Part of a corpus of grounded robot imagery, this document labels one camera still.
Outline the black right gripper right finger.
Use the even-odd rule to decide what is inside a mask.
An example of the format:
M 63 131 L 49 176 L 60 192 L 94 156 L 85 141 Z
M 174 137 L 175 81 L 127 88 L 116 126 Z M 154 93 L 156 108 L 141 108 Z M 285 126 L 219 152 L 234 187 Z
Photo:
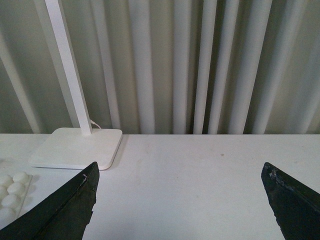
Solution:
M 261 180 L 276 222 L 286 240 L 320 238 L 320 194 L 269 162 Z

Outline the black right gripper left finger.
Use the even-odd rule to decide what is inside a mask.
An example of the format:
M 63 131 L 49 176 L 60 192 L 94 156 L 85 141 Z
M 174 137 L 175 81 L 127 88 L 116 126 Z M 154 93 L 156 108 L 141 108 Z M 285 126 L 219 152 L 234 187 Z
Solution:
M 97 162 L 0 231 L 2 240 L 81 240 L 96 203 Z

